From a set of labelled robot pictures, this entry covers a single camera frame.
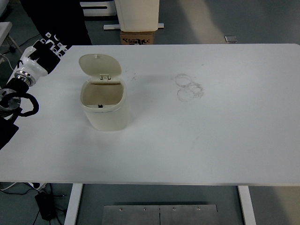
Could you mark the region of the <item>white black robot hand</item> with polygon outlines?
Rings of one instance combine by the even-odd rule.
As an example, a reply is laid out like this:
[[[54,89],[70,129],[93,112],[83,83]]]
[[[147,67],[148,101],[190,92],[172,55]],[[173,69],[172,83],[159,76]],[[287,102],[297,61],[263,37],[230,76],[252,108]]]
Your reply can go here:
[[[70,48],[71,45],[48,32],[26,50],[20,59],[18,69],[31,76],[46,76],[56,68]]]

